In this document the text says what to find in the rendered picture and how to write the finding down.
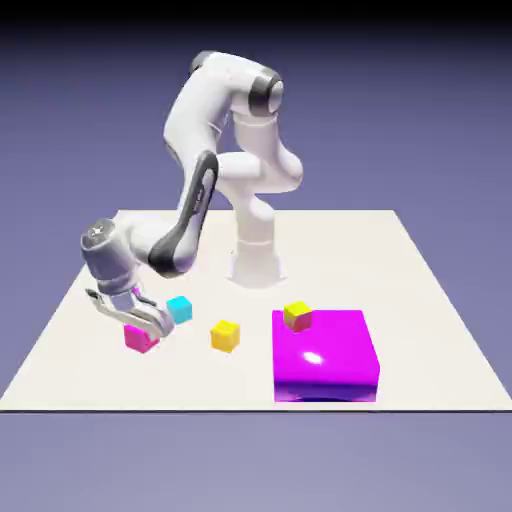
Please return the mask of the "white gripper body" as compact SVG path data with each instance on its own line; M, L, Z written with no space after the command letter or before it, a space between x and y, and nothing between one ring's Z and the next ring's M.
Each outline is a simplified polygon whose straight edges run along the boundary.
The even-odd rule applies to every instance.
M167 337L175 323L167 310L132 288L117 295L106 295L92 289L85 292L98 312L146 332L151 339Z

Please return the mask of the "small magenta cube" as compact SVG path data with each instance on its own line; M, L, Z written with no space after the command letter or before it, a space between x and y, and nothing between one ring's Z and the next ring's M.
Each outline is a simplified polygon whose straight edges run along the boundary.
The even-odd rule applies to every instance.
M147 353L160 342L159 338L153 338L146 331L132 325L125 325L123 331L125 345L142 354Z

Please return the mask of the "small cyan cube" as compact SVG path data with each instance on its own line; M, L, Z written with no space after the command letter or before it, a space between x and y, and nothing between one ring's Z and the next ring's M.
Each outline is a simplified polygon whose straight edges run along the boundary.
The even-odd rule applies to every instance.
M192 319L192 303L185 296L177 296L167 301L167 308L175 324L183 324Z

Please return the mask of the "small yellow cube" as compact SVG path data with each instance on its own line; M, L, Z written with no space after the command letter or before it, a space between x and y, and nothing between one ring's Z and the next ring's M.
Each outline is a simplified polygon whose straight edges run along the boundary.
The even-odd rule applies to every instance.
M231 353L240 342L240 325L227 320L219 320L210 330L211 346L214 349Z
M301 332L312 326L313 310L303 301L284 306L283 321L293 332Z

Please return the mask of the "large magenta box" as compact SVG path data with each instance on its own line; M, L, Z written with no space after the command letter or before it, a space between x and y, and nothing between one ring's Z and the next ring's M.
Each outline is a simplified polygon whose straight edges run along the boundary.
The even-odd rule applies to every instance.
M275 310L272 349L277 402L376 400L380 363L360 310L315 310L300 332Z

